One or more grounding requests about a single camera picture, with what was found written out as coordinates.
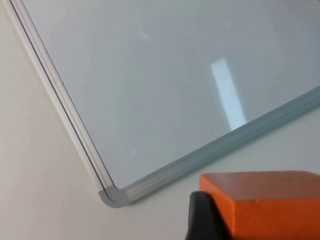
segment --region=whiteboard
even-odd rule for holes
[[[117,189],[319,97],[317,0],[23,4]]]

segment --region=orange eraser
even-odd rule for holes
[[[320,175],[306,171],[207,173],[232,240],[320,240]]]

